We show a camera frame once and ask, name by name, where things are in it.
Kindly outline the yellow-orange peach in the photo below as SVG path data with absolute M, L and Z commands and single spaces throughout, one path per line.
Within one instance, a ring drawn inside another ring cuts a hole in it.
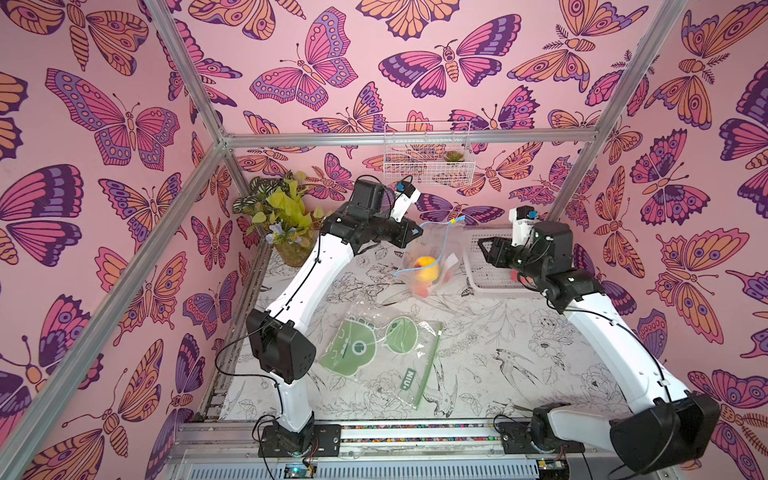
M 415 279 L 421 282 L 433 283 L 440 277 L 439 262 L 431 256 L 419 257 L 414 264 Z

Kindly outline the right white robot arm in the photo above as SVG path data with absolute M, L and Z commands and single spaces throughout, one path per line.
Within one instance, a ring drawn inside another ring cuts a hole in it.
M 565 403 L 534 409 L 528 432 L 542 452 L 577 442 L 614 453 L 632 475 L 701 458 L 720 408 L 670 373 L 628 327 L 601 283 L 573 260 L 573 234 L 563 223 L 516 221 L 510 238 L 477 242 L 487 264 L 531 281 L 550 308 L 589 342 L 630 410 L 610 419 Z

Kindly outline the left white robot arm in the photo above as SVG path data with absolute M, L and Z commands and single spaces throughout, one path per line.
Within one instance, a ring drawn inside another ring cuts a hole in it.
M 355 181 L 350 199 L 329 215 L 296 277 L 264 310 L 247 317 L 248 340 L 260 368 L 276 382 L 280 448 L 301 455 L 314 448 L 315 415 L 304 377 L 317 348 L 307 337 L 311 318 L 336 277 L 368 244 L 401 249 L 423 229 L 406 217 L 420 191 L 409 176 L 389 187 L 370 175 Z

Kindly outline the clear blue-zipper zip bag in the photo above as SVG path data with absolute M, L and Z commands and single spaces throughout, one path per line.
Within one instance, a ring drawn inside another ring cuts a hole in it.
M 404 250 L 395 278 L 416 297 L 435 294 L 458 271 L 465 216 L 446 221 L 425 221 L 421 235 Z

